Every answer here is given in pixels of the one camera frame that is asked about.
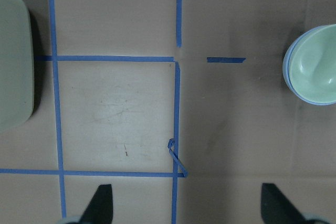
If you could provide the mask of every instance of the vertical blue tape line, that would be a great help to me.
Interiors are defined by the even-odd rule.
[[[182,47],[182,0],[176,0],[176,45]]]
[[[61,213],[62,218],[64,218],[67,215],[67,210],[65,200],[62,132],[61,132],[61,116],[60,116],[60,100],[59,100],[55,0],[49,0],[49,13],[50,13],[51,54],[53,62],[52,73],[54,75],[54,98],[55,98],[55,115],[56,115],[56,140],[57,140],[57,157],[58,157],[58,170],[59,170],[59,188],[61,199]]]
[[[178,62],[175,63],[175,95],[174,95],[174,152],[176,157],[179,155],[178,139],[179,139],[179,121],[180,121],[180,85],[181,72]],[[176,161],[173,163],[173,189],[172,189],[172,224],[176,224],[177,214],[177,184],[178,184],[179,166]]]

